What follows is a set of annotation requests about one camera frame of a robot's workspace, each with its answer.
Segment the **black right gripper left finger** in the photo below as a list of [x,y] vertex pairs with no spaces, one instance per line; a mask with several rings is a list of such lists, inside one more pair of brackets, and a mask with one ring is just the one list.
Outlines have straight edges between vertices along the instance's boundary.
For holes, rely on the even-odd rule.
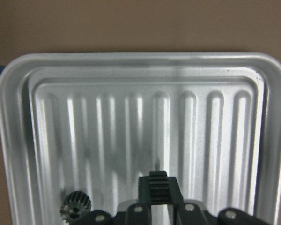
[[149,177],[140,177],[138,183],[138,202],[141,204],[152,205]]

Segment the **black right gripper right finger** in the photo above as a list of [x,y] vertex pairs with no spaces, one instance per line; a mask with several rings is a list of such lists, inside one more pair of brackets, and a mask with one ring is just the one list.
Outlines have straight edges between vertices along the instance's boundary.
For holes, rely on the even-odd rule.
[[175,177],[168,177],[170,203],[179,205],[184,202],[178,181]]

